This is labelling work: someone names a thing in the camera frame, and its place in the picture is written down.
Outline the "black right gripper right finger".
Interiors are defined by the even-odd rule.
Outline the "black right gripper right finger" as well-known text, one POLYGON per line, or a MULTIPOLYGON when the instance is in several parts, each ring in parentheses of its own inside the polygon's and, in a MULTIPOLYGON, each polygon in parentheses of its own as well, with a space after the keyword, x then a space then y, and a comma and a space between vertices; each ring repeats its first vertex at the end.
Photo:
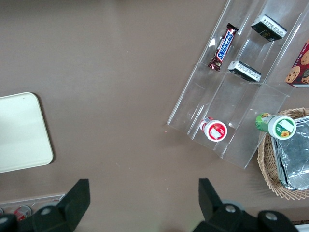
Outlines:
POLYGON ((199 179, 198 200, 204 216, 199 232, 257 231, 257 219, 232 203, 223 203, 207 178, 199 179))

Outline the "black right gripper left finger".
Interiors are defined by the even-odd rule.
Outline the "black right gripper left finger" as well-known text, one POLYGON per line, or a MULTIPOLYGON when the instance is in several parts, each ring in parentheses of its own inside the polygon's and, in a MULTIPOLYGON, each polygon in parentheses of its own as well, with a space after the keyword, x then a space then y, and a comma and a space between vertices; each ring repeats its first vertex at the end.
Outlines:
POLYGON ((80 179, 57 205, 39 209, 18 223, 20 232, 73 232, 90 205, 88 179, 80 179))

